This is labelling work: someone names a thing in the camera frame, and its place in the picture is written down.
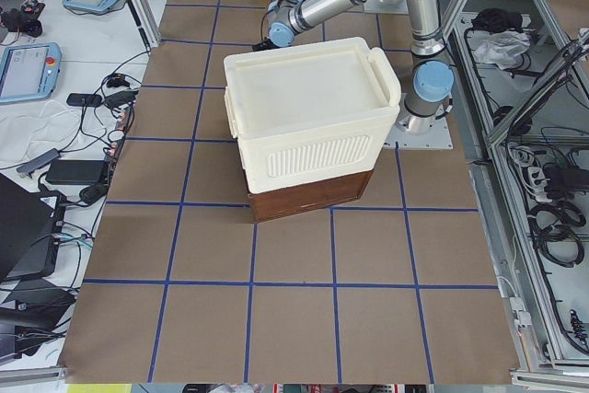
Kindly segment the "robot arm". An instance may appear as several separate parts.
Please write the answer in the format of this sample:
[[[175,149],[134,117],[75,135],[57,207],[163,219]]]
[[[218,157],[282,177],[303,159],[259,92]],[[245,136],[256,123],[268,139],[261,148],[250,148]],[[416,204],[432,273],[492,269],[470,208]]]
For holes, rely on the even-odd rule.
[[[268,6],[268,36],[263,45],[290,46],[295,36],[369,0],[281,0]],[[439,0],[406,0],[413,57],[411,85],[404,95],[388,146],[405,149],[450,149],[448,116],[455,82],[443,32]]]

